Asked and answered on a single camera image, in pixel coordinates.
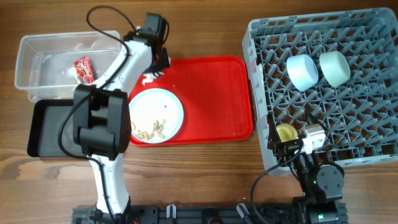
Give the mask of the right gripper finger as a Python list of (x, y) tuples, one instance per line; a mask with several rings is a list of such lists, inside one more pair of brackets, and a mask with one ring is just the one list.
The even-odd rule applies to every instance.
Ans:
[(268, 120), (268, 125), (269, 125), (269, 137), (268, 137), (267, 147), (269, 149), (275, 149), (279, 146), (281, 141), (280, 141), (279, 134), (276, 130), (276, 125), (275, 125), (275, 122), (273, 119), (273, 114), (269, 114), (267, 116), (267, 120)]
[(316, 119), (316, 117), (314, 117), (311, 112), (309, 112), (308, 110), (304, 110), (304, 112), (308, 125), (319, 124), (323, 128), (323, 130), (326, 131), (326, 127), (321, 122), (319, 122), (319, 120)]

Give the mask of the yellow cup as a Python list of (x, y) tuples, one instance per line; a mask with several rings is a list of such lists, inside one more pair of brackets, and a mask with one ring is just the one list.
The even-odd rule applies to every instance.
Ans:
[(279, 124), (276, 126), (276, 130), (281, 142), (294, 140), (299, 135), (297, 130), (289, 124)]

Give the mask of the light blue bowl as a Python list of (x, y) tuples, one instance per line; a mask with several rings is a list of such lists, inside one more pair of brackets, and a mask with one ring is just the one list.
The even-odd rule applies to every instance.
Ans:
[(307, 55), (291, 56), (287, 59), (290, 81), (299, 91), (305, 91), (318, 82), (318, 70), (313, 59)]

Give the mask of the green bowl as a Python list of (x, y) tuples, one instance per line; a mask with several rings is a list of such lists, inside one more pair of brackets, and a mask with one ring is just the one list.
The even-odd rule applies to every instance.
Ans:
[(337, 88), (351, 78), (351, 71), (344, 55), (339, 51), (320, 54), (320, 67), (326, 81)]

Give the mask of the red snack wrapper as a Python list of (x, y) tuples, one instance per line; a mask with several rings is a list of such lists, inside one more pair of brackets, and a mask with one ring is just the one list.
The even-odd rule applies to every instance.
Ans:
[(91, 62), (85, 55), (81, 59), (74, 62), (76, 73), (84, 81), (84, 84), (92, 84), (94, 82), (93, 69)]

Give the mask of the light blue plate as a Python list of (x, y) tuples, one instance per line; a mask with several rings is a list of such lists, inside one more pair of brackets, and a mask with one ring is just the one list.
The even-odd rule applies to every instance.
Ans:
[(154, 140), (139, 140), (131, 130), (131, 141), (144, 144), (160, 144), (171, 140), (182, 127), (184, 119), (180, 100), (170, 91), (161, 88), (151, 88), (138, 93), (129, 102), (129, 112), (131, 122), (136, 124), (150, 124), (155, 120), (166, 119), (162, 131), (165, 139), (155, 136)]

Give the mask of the white plastic spoon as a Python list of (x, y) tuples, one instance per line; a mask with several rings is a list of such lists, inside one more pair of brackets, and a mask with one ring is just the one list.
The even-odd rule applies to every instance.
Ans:
[(264, 79), (263, 65), (261, 63), (259, 65), (257, 65), (257, 75), (259, 76), (259, 78), (261, 80)]

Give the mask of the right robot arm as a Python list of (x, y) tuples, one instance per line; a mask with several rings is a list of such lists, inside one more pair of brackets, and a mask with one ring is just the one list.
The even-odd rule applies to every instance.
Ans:
[(289, 167), (296, 171), (303, 195), (294, 197), (290, 205), (278, 205), (274, 213), (280, 223), (348, 223), (343, 198), (345, 172), (334, 162), (320, 162), (315, 152), (324, 147), (326, 127), (308, 111), (309, 125), (291, 140), (283, 141), (275, 122), (268, 117), (268, 148), (280, 152)]

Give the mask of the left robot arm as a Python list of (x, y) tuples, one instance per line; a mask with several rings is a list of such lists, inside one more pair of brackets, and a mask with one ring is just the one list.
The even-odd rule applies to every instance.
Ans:
[(143, 28), (120, 40), (122, 48), (105, 73), (75, 89), (73, 140), (94, 171), (98, 201), (93, 219), (98, 222), (132, 221), (123, 177), (123, 154), (131, 137), (128, 96), (141, 75), (160, 76), (170, 66), (163, 46), (168, 34), (167, 20), (148, 13)]

